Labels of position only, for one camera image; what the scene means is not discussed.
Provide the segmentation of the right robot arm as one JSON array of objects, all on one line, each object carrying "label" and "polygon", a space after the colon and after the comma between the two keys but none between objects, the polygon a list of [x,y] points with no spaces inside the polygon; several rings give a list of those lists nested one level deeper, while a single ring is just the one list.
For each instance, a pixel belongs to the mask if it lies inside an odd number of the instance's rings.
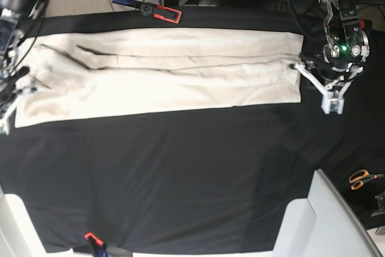
[{"label": "right robot arm", "polygon": [[42,5],[46,5],[46,0],[1,0],[1,117],[21,94],[16,82],[29,68],[17,68],[19,47],[42,18],[43,13],[39,12]]}]

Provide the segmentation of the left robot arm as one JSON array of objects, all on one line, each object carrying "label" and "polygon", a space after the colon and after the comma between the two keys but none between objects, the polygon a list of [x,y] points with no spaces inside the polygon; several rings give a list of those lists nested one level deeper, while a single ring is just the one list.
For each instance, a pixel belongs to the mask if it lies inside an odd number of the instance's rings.
[{"label": "left robot arm", "polygon": [[315,72],[326,90],[332,91],[342,88],[363,71],[370,48],[356,0],[317,0],[323,11],[323,37],[308,33],[295,11],[294,0],[287,1],[289,13],[303,36],[315,42],[326,40],[322,55],[300,54],[306,72]]}]

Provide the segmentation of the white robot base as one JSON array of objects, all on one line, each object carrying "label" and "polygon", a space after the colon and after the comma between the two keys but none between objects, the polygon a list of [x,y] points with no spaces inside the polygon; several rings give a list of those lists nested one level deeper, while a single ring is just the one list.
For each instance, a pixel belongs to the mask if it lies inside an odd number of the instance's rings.
[{"label": "white robot base", "polygon": [[380,256],[320,169],[219,168],[167,178],[143,205],[134,256]]},{"label": "white robot base", "polygon": [[73,250],[47,253],[22,199],[1,191],[1,256],[73,256]]}]

